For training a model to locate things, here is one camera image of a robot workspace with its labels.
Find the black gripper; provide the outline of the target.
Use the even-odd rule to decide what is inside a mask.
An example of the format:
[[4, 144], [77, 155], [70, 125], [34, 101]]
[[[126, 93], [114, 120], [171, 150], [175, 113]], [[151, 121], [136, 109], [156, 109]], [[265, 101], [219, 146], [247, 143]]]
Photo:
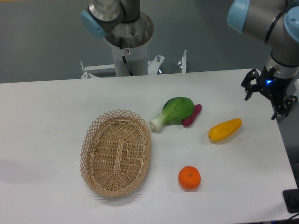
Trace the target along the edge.
[[271, 120], [278, 116], [287, 117], [292, 109], [292, 106], [298, 102], [298, 97], [287, 95], [286, 90], [291, 84], [293, 78], [278, 78], [274, 76], [274, 68], [267, 69], [265, 66], [259, 76], [256, 69], [250, 70], [241, 82], [241, 87], [244, 88], [246, 96], [245, 101], [249, 100], [254, 92], [260, 91], [262, 95], [268, 98], [274, 108], [274, 113]]

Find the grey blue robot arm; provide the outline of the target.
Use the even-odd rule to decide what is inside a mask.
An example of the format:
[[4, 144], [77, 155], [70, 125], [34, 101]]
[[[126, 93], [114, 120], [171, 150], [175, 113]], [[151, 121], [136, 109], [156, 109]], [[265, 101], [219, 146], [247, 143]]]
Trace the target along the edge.
[[227, 24], [271, 46], [263, 70], [248, 72], [241, 86], [248, 100], [252, 93], [266, 97], [274, 109], [272, 119], [287, 117], [296, 96], [286, 90], [299, 71], [299, 2], [297, 0], [235, 0]]

